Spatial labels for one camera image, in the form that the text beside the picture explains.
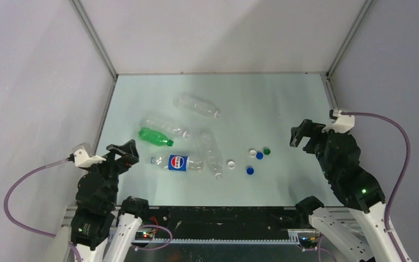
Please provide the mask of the Pepsi label clear bottle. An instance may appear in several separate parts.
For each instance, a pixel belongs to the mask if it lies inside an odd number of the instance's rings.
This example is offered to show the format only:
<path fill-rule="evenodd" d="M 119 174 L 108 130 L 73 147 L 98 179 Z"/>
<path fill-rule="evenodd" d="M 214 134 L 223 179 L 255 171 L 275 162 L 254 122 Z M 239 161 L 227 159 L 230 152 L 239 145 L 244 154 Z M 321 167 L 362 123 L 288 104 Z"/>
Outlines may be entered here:
<path fill-rule="evenodd" d="M 167 154 L 151 157 L 150 163 L 163 170 L 170 171 L 201 171 L 204 167 L 202 160 L 185 155 Z"/>

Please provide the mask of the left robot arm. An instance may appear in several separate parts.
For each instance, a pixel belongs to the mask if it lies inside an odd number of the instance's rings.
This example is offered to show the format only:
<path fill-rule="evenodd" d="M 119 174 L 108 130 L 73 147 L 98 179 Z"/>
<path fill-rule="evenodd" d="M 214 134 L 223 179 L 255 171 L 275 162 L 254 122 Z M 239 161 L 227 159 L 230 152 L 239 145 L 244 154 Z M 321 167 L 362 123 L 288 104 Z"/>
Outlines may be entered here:
<path fill-rule="evenodd" d="M 70 242 L 80 255 L 76 261 L 124 261 L 139 227 L 151 220 L 146 199 L 129 196 L 116 208 L 119 176 L 139 162 L 135 140 L 106 149 L 105 155 L 97 156 L 83 143 L 69 157 L 87 172 L 77 184 L 70 223 Z"/>

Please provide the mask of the blue cap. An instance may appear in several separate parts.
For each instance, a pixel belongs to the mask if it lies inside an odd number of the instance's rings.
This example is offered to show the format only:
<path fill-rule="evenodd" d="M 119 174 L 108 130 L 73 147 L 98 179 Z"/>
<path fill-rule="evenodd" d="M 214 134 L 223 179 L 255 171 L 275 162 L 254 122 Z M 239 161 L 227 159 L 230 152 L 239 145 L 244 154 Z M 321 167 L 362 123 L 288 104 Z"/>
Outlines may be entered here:
<path fill-rule="evenodd" d="M 261 160 L 261 159 L 263 159 L 264 154 L 263 154 L 262 152 L 257 152 L 255 157 L 256 157 L 258 160 Z"/>
<path fill-rule="evenodd" d="M 254 168 L 252 167 L 252 166 L 248 166 L 247 168 L 246 168 L 246 173 L 248 174 L 248 175 L 253 175 L 254 174 Z"/>

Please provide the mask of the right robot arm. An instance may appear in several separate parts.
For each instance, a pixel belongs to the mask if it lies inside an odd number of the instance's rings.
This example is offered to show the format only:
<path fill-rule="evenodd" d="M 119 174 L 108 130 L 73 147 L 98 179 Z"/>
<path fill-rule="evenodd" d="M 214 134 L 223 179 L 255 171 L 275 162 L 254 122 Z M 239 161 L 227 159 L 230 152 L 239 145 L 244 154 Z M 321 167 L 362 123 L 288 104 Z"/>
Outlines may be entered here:
<path fill-rule="evenodd" d="M 340 224 L 314 196 L 296 204 L 296 223 L 318 230 L 349 261 L 410 261 L 385 215 L 389 202 L 377 179 L 360 167 L 361 150 L 350 134 L 354 123 L 353 116 L 336 117 L 328 125 L 304 120 L 291 128 L 290 145 L 297 147 L 303 138 L 309 138 L 303 150 L 318 160 L 333 194 L 359 224 L 366 242 Z"/>

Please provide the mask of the green cap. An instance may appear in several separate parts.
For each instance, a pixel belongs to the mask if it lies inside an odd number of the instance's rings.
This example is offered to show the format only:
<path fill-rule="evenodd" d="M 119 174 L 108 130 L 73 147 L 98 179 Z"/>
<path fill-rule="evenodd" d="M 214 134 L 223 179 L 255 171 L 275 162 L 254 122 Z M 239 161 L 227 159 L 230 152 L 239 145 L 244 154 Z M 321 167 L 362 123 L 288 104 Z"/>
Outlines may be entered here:
<path fill-rule="evenodd" d="M 271 154 L 271 150 L 268 148 L 268 147 L 265 147 L 264 149 L 263 149 L 263 154 L 264 155 L 270 155 Z"/>

